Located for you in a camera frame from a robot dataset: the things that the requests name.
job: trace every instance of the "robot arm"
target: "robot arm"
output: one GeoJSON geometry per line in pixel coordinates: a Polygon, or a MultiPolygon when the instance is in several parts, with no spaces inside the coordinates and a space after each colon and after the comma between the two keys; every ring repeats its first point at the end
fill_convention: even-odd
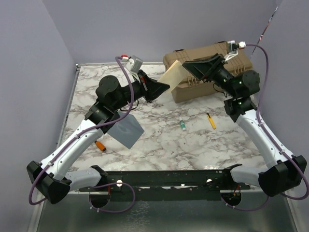
{"type": "Polygon", "coordinates": [[[245,47],[245,42],[237,44],[235,41],[229,41],[227,47],[228,54],[225,57],[215,54],[206,60],[186,61],[183,66],[198,80],[214,82],[232,97],[224,101],[226,113],[248,134],[266,162],[265,170],[234,165],[230,171],[233,180],[261,187],[268,196],[275,196],[298,186],[301,182],[300,173],[287,157],[291,158],[302,172],[305,171],[307,162],[303,156],[294,156],[279,141],[262,117],[257,115],[257,107],[250,96],[260,90],[259,74],[247,70],[233,77],[224,68],[224,63],[236,56],[238,49],[245,47]],[[281,145],[285,156],[274,142],[281,145]]]}
{"type": "MultiPolygon", "coordinates": [[[[140,70],[142,60],[139,58],[123,56],[123,61],[126,62],[126,68],[135,79],[132,83],[134,100],[144,97],[147,102],[152,102],[169,89],[169,85],[149,78],[140,70]]],[[[131,101],[129,86],[121,87],[115,76],[103,77],[96,89],[96,94],[98,96],[96,102],[90,107],[85,119],[75,132],[40,163],[32,161],[27,166],[32,183],[37,182],[36,188],[51,203],[61,201],[69,191],[96,186],[106,177],[106,173],[97,166],[83,171],[68,172],[83,152],[107,133],[113,123],[98,126],[118,119],[120,116],[117,111],[131,101]]]]}

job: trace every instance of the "small green bottle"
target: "small green bottle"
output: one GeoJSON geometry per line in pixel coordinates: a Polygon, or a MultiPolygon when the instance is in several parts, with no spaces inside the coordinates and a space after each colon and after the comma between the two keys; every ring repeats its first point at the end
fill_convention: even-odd
{"type": "Polygon", "coordinates": [[[179,117],[179,121],[180,121],[180,126],[182,127],[182,130],[184,131],[186,131],[187,130],[187,128],[185,127],[185,124],[184,124],[184,121],[183,121],[183,118],[182,117],[179,117]]]}

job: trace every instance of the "white marble surface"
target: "white marble surface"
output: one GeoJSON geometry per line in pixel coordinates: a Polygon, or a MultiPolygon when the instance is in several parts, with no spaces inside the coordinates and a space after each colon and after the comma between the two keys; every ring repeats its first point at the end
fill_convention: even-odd
{"type": "MultiPolygon", "coordinates": [[[[143,65],[149,77],[159,78],[163,65],[143,65]]],[[[95,102],[95,90],[102,77],[114,75],[127,85],[120,68],[115,65],[82,66],[66,126],[66,139],[79,125],[95,102]]],[[[129,150],[109,135],[100,141],[107,147],[101,152],[91,145],[74,163],[71,170],[99,165],[115,170],[191,170],[217,169],[242,163],[262,167],[264,161],[245,132],[225,114],[224,95],[211,96],[176,104],[171,94],[163,94],[152,104],[142,99],[132,112],[145,132],[129,150]],[[213,130],[206,113],[217,129],[213,130]],[[181,116],[187,128],[182,131],[181,116]]]]}

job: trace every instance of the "brown plastic case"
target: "brown plastic case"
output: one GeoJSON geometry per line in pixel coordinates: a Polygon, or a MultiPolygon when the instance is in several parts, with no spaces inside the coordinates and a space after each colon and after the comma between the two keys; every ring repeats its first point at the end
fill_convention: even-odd
{"type": "MultiPolygon", "coordinates": [[[[216,53],[225,56],[227,54],[227,42],[215,43],[211,46],[191,49],[191,50],[177,50],[166,54],[163,57],[163,63],[167,70],[176,60],[181,63],[191,60],[207,59],[216,53]]],[[[243,50],[239,50],[238,56],[230,59],[224,66],[232,75],[236,76],[239,73],[252,69],[252,63],[246,56],[243,50]]],[[[173,99],[176,103],[184,102],[190,99],[206,96],[216,93],[213,88],[213,83],[203,83],[195,79],[189,72],[187,76],[183,77],[182,82],[172,91],[173,99]]]]}

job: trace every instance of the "purple wall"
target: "purple wall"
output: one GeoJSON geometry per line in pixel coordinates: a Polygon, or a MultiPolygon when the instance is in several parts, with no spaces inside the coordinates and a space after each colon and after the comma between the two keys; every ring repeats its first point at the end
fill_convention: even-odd
{"type": "Polygon", "coordinates": [[[43,0],[77,63],[121,54],[162,61],[173,50],[222,40],[255,43],[276,1],[43,0]]]}
{"type": "Polygon", "coordinates": [[[40,0],[0,1],[0,231],[27,230],[26,166],[55,149],[75,65],[40,0]]]}
{"type": "MultiPolygon", "coordinates": [[[[268,51],[269,79],[263,100],[265,121],[296,156],[309,162],[309,1],[283,0],[260,45],[268,51]]],[[[252,63],[264,78],[265,58],[258,49],[252,63]]],[[[309,178],[309,167],[305,171],[309,178]]],[[[295,188],[305,193],[304,183],[295,188]]],[[[309,231],[309,199],[294,202],[299,208],[304,231],[309,231]]]]}

